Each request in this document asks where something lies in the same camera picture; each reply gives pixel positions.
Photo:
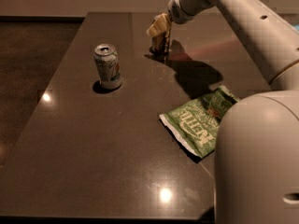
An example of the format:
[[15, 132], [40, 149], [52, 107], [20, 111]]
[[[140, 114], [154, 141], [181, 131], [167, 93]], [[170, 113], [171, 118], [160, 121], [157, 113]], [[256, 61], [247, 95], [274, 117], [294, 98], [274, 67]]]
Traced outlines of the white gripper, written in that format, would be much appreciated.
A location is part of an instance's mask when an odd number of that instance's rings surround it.
[[214, 5], [209, 0], [170, 0], [168, 3], [168, 13], [162, 13], [154, 17], [152, 25], [147, 30], [150, 37], [166, 33], [166, 51], [171, 46], [171, 26], [172, 22], [183, 24], [191, 21], [198, 13], [212, 8]]

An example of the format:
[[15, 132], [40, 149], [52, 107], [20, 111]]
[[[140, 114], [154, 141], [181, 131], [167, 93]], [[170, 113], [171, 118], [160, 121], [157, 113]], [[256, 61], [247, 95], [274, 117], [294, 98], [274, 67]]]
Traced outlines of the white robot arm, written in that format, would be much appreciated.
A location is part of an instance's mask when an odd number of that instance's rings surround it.
[[214, 158], [215, 224], [299, 224], [299, 33], [260, 0], [170, 0], [173, 22], [217, 7], [271, 91], [234, 105]]

